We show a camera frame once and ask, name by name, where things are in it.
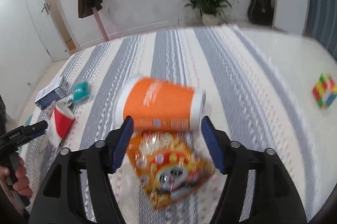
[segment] blue box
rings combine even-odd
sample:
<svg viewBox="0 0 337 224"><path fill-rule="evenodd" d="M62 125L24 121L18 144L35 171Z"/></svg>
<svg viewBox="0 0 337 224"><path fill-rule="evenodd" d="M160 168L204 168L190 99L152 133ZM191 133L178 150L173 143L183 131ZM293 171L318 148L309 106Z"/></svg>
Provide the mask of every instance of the blue box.
<svg viewBox="0 0 337 224"><path fill-rule="evenodd" d="M63 99L69 89L69 83L64 76L55 77L52 82L43 88L37 95L35 104L41 109L46 109L53 101Z"/></svg>

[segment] potted plant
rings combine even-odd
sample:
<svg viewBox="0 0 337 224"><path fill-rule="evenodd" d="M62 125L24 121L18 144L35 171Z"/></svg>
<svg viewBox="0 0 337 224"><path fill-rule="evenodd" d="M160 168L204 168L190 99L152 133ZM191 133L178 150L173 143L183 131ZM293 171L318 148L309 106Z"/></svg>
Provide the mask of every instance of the potted plant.
<svg viewBox="0 0 337 224"><path fill-rule="evenodd" d="M231 7L228 0L188 0L189 3L185 7L198 8L200 16L205 26L219 25L221 14L224 13L223 8Z"/></svg>

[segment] teal toy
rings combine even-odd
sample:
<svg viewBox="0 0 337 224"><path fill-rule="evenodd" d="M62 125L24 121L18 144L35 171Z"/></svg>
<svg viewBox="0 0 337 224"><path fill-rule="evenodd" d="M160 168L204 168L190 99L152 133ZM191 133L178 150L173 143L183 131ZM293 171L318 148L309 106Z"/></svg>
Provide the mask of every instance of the teal toy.
<svg viewBox="0 0 337 224"><path fill-rule="evenodd" d="M79 83L74 86L74 98L73 103L77 103L81 100L87 99L90 97L89 84L87 81Z"/></svg>

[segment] red and white box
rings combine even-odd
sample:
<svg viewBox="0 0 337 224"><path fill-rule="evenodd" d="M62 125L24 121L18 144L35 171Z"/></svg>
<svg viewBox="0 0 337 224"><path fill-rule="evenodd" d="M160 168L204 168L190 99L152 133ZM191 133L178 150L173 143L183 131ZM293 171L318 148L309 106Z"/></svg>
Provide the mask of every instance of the red and white box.
<svg viewBox="0 0 337 224"><path fill-rule="evenodd" d="M52 145L55 147L59 146L74 120L75 115L70 108L63 101L58 101L49 119L47 129L47 135Z"/></svg>

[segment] coat rack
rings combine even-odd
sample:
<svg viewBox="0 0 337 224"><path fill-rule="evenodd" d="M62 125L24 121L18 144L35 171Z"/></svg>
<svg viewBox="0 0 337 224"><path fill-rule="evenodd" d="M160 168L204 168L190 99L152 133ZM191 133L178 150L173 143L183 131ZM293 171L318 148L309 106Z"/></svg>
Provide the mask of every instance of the coat rack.
<svg viewBox="0 0 337 224"><path fill-rule="evenodd" d="M105 42L108 42L109 41L109 38L107 36L107 32L105 31L104 29L104 26L102 24L102 21L101 21L101 18L99 17L99 14L98 14L98 11L96 8L92 8L92 12L94 13L94 16L95 16L95 19L96 19L96 22L97 22L97 25L99 27L99 30L101 31L102 35L103 35L103 39Z"/></svg>

